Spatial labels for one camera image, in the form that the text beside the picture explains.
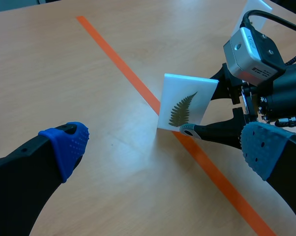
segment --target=orange tape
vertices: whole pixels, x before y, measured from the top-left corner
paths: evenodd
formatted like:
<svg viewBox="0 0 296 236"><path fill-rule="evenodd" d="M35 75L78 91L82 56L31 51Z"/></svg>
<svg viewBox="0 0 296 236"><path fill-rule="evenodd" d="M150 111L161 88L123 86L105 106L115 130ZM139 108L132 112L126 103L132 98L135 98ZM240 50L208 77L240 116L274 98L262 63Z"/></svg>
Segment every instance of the orange tape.
<svg viewBox="0 0 296 236"><path fill-rule="evenodd" d="M117 68L125 75L125 77L144 98L144 100L146 100L146 102L157 114L159 114L160 102L153 95L153 93L138 78L138 76L131 70L131 68L120 58L120 56L113 50L113 48L104 40L104 38L84 16L78 16L77 20L95 40L95 42L102 48L102 50L112 60ZM173 134L258 235L276 235L191 137L182 135L177 132L173 132Z"/></svg>

